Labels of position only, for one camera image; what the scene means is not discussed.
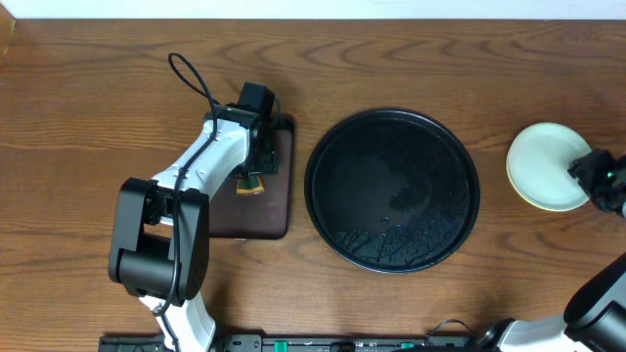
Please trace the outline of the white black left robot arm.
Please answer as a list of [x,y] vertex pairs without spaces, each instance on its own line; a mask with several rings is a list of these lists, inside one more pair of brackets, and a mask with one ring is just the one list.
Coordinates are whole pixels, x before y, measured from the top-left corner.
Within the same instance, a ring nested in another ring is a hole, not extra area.
[[216,331],[200,289],[208,264],[209,203],[233,176],[240,195],[275,174],[270,107],[218,105],[195,142],[150,180],[121,186],[109,276],[156,317],[171,351],[207,351]]

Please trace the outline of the yellow plate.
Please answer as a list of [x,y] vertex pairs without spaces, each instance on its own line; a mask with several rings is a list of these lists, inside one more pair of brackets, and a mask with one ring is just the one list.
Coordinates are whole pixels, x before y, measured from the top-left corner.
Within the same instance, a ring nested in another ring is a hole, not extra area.
[[542,210],[551,211],[551,212],[563,212],[563,210],[554,209],[554,208],[551,208],[551,207],[545,206],[545,205],[543,205],[543,204],[541,204],[541,203],[538,203],[538,202],[534,201],[534,200],[533,200],[533,199],[531,199],[531,198],[528,198],[528,197],[527,197],[527,196],[526,196],[526,195],[525,195],[525,194],[524,194],[524,193],[523,193],[523,192],[522,192],[522,191],[518,188],[518,186],[517,186],[517,185],[516,185],[516,183],[514,182],[514,178],[513,178],[512,173],[511,173],[511,171],[510,171],[510,169],[509,169],[509,167],[508,167],[508,166],[507,166],[507,168],[506,168],[506,171],[507,171],[508,180],[509,180],[509,182],[510,182],[510,184],[511,184],[512,188],[513,188],[513,190],[514,190],[514,191],[516,192],[516,194],[517,194],[518,196],[520,196],[520,197],[521,197],[521,198],[522,198],[525,202],[529,203],[530,205],[532,205],[532,206],[534,206],[534,207],[536,207],[536,208],[542,209]]

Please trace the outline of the light green plate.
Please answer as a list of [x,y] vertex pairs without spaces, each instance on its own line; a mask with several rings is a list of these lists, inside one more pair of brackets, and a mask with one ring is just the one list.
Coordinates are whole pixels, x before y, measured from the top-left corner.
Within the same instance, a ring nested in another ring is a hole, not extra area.
[[565,212],[589,200],[569,175],[568,168],[575,159],[590,152],[588,143],[571,128],[539,122],[524,128],[514,138],[506,168],[528,198]]

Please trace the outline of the green yellow sponge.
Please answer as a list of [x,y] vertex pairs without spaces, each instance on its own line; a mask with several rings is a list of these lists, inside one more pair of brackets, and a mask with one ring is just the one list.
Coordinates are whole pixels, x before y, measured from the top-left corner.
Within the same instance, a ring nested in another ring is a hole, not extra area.
[[265,187],[260,176],[251,175],[237,180],[236,193],[242,196],[261,194]]

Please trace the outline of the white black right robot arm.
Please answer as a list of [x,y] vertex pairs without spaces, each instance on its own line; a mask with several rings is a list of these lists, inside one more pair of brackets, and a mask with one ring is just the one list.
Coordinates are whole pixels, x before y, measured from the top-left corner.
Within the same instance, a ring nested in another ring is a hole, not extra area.
[[[625,216],[625,158],[595,150],[571,164],[569,175],[607,213]],[[539,321],[507,319],[475,344],[485,351],[625,352],[625,256],[584,284],[564,312]]]

